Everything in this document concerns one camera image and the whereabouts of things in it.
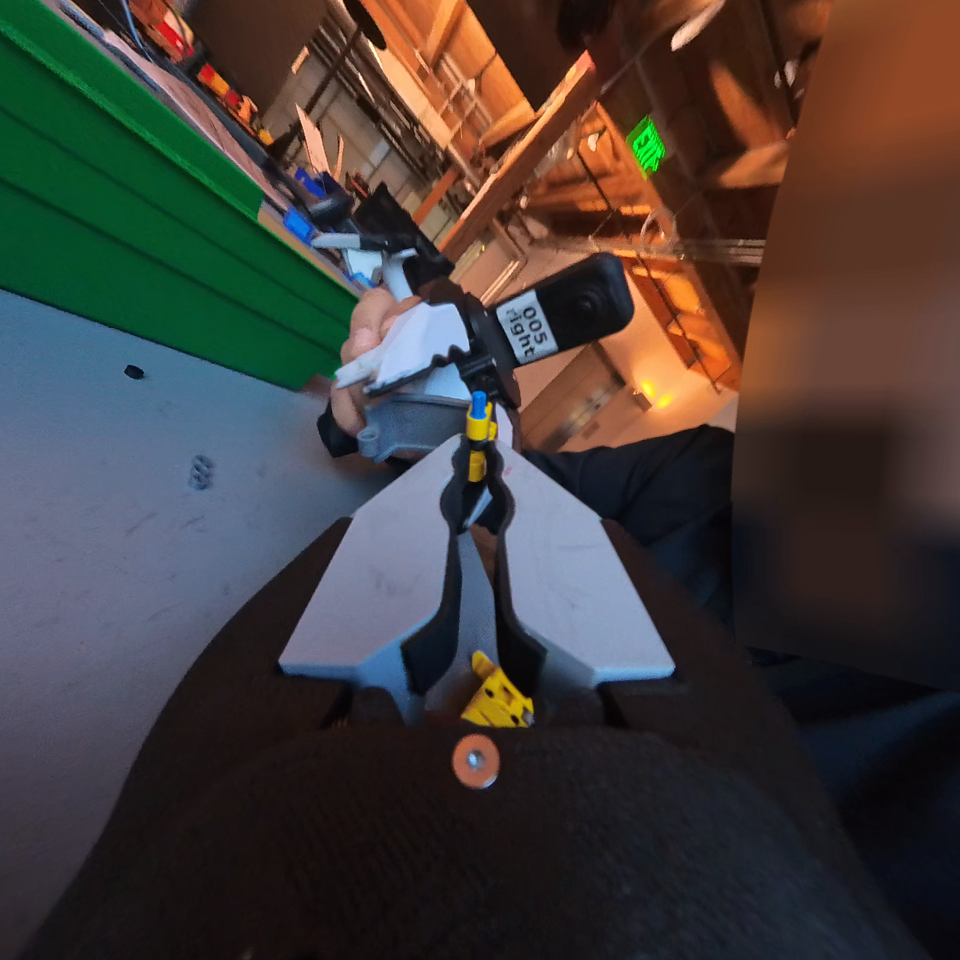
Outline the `yellow block frame assembly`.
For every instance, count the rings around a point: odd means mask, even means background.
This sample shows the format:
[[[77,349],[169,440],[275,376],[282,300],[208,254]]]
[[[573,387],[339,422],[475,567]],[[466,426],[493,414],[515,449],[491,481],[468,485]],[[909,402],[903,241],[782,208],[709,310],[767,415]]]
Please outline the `yellow block frame assembly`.
[[[471,669],[480,685],[462,711],[462,721],[502,729],[529,729],[535,725],[532,699],[522,694],[501,666],[483,652],[475,651]]]

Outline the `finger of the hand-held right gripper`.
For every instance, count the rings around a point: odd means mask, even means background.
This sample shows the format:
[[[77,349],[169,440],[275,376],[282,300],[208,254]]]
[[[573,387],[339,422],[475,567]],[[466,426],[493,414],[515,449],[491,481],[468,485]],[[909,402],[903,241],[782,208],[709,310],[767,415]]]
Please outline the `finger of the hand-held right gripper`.
[[[437,366],[449,365],[452,353],[466,355],[471,348],[456,304],[422,302],[397,318],[380,343],[369,392],[390,392]]]
[[[469,407],[472,392],[458,371],[379,371],[366,381],[366,407],[386,403],[425,403]]]

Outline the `person's right forearm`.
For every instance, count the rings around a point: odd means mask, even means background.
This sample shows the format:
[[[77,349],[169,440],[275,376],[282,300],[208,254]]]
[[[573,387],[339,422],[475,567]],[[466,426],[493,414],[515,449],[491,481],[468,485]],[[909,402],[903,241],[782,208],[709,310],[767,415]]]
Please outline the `person's right forearm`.
[[[617,447],[523,455],[651,549],[714,528],[728,532],[735,439],[731,430],[701,425]]]

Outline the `green exit sign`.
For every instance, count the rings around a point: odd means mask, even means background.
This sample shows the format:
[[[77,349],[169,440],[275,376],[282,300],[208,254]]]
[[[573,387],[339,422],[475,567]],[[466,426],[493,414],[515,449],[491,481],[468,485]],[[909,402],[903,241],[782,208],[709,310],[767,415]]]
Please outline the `green exit sign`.
[[[652,114],[648,113],[643,116],[625,134],[625,143],[645,181],[659,172],[663,161],[666,159],[666,144]]]

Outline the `person's right hand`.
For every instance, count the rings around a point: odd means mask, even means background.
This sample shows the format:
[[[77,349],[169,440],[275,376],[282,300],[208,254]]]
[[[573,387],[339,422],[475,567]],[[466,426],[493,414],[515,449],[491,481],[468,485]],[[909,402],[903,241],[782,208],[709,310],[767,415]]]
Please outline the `person's right hand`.
[[[396,319],[421,301],[418,295],[397,300],[388,289],[382,287],[366,291],[351,314],[349,334],[341,348],[341,366],[353,363],[358,357],[378,347]],[[344,387],[339,377],[334,380],[329,409],[334,421],[346,435],[356,438],[366,427],[366,403],[361,385]]]

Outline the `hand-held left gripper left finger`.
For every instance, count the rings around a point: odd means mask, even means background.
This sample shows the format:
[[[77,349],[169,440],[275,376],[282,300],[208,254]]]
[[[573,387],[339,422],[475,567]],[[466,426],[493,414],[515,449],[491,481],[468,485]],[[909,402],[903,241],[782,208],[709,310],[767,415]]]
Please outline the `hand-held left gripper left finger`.
[[[287,675],[426,694],[453,663],[467,441],[446,440],[355,511],[279,657]]]

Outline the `grey background table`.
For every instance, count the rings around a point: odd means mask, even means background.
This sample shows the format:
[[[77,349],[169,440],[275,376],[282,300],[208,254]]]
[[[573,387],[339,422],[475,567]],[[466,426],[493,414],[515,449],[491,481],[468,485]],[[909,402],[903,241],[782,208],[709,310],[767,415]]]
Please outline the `grey background table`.
[[[321,255],[284,224],[289,210],[305,210],[301,198],[306,192],[282,171],[258,138],[208,88],[194,82],[169,60],[158,62],[146,56],[137,44],[102,26],[75,2],[53,2],[52,10],[256,185],[260,193],[257,219],[261,226],[348,293],[362,292],[335,258]]]

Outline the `green storage bin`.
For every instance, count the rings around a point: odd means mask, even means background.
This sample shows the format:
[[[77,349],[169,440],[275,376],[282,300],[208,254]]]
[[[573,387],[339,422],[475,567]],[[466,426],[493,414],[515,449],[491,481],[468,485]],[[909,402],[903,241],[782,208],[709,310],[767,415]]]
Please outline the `green storage bin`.
[[[2,290],[290,390],[357,301],[263,191],[42,2],[2,2]]]

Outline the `small black yellow block assembly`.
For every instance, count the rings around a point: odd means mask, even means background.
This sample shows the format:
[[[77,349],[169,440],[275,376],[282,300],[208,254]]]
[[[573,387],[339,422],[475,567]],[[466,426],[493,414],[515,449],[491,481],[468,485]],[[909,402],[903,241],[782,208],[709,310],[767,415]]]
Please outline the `small black yellow block assembly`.
[[[425,527],[465,531],[478,524],[497,535],[500,516],[484,478],[472,479],[474,454],[484,463],[494,442],[510,447],[517,437],[515,416],[493,403],[486,430],[496,436],[469,439],[473,402],[423,390],[397,391],[366,411],[358,446],[373,457],[419,456],[409,473],[379,493],[357,517],[364,524],[410,533]]]

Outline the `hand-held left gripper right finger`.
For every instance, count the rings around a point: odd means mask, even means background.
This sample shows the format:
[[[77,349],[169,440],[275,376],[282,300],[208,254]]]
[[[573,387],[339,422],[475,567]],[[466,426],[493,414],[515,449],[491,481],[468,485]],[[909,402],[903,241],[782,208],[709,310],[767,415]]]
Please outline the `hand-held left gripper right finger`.
[[[599,515],[508,445],[489,454],[498,515],[497,653],[520,690],[595,690],[675,671]]]

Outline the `grey desk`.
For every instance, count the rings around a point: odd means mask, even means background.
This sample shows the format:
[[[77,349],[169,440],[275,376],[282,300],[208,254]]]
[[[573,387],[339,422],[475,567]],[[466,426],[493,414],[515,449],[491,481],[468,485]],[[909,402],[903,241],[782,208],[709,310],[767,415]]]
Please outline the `grey desk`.
[[[315,394],[8,292],[1,341],[1,946],[14,958],[189,666],[392,471],[331,459]]]

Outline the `person's dark clothed body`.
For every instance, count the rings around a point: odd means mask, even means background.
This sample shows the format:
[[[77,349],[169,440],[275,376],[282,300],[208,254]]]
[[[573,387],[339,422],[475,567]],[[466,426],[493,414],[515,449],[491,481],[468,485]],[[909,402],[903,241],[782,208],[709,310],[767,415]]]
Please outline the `person's dark clothed body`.
[[[959,954],[958,693],[747,647],[859,856],[932,958]]]

